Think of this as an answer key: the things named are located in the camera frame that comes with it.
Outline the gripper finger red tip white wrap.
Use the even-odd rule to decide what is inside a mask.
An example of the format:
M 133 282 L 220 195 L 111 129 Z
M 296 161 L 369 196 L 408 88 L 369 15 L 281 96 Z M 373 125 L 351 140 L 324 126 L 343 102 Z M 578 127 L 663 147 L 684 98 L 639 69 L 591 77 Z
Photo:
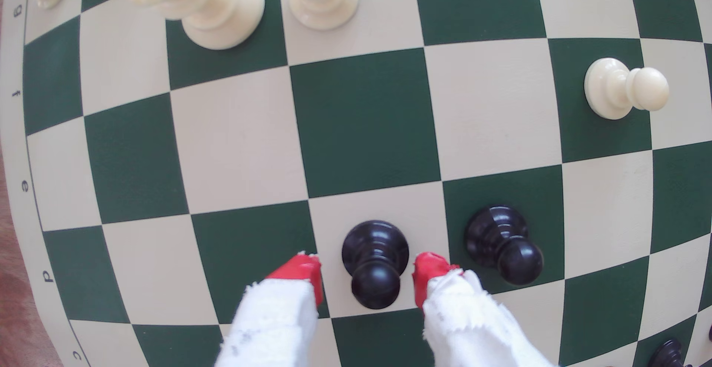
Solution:
M 553 366 L 473 270 L 422 252 L 412 277 L 435 366 Z
M 214 366 L 306 366 L 323 299 L 318 255 L 297 253 L 245 288 Z

